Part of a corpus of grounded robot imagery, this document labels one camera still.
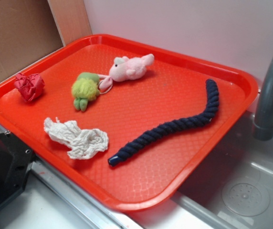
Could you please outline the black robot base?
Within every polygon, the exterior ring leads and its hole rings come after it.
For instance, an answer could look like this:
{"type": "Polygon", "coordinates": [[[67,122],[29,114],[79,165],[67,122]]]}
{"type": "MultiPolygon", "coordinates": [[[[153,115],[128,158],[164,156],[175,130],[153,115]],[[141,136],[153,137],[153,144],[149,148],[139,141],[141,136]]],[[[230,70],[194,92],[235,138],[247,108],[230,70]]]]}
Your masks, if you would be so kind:
{"type": "Polygon", "coordinates": [[[0,209],[25,190],[33,158],[33,150],[15,134],[0,134],[0,209]]]}

